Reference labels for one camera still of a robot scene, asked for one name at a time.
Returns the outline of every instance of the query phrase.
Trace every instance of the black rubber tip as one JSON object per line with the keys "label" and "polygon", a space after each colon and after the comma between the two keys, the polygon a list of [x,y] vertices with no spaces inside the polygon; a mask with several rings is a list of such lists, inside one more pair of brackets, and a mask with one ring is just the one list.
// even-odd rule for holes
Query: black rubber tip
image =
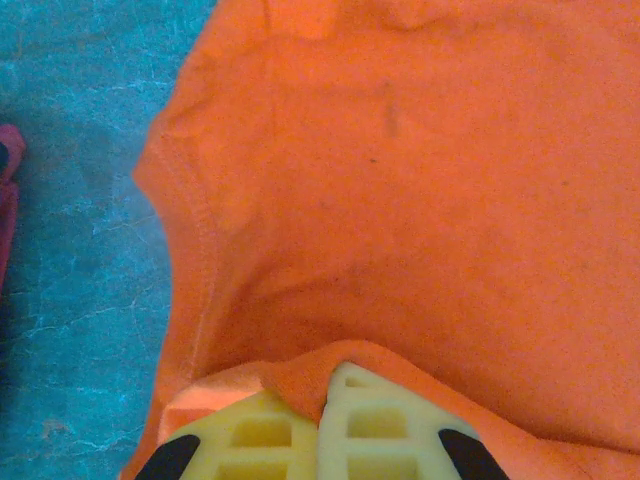
{"label": "black rubber tip", "polygon": [[509,480],[482,442],[456,430],[438,436],[462,480]]}
{"label": "black rubber tip", "polygon": [[0,143],[0,173],[9,165],[9,150],[4,143]]}
{"label": "black rubber tip", "polygon": [[151,456],[136,480],[180,480],[200,446],[195,435],[185,435],[165,443]]}

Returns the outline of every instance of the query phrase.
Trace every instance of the blue surface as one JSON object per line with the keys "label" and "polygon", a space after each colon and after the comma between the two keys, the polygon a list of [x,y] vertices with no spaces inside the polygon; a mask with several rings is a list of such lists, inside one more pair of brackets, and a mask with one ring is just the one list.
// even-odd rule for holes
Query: blue surface
{"label": "blue surface", "polygon": [[214,0],[0,0],[0,122],[29,154],[0,302],[0,479],[113,479],[170,302],[130,173]]}

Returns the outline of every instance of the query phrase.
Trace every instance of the orange fabric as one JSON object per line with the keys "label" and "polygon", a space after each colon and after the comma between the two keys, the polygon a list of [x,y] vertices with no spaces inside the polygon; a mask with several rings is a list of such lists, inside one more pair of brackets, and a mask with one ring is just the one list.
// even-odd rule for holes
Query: orange fabric
{"label": "orange fabric", "polygon": [[514,480],[640,478],[639,32],[632,0],[222,0],[136,172],[174,291],[122,477],[194,383],[318,420],[351,359]]}

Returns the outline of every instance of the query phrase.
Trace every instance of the red object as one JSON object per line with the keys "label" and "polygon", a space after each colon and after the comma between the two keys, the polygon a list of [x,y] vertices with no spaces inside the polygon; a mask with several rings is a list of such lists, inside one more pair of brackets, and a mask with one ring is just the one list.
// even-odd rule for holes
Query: red object
{"label": "red object", "polygon": [[9,162],[0,176],[0,291],[2,291],[18,211],[18,186],[11,182],[11,176],[22,160],[26,144],[18,128],[13,125],[0,125],[0,143],[9,152]]}

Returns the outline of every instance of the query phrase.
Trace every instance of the yellow plastic object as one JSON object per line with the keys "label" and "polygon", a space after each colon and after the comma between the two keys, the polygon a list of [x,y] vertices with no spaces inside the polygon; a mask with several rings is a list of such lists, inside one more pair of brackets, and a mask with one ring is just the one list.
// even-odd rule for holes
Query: yellow plastic object
{"label": "yellow plastic object", "polygon": [[438,432],[478,440],[464,421],[353,364],[331,378],[318,433],[318,480],[460,480]]}
{"label": "yellow plastic object", "polygon": [[180,480],[315,480],[317,429],[269,392],[191,423],[200,438]]}

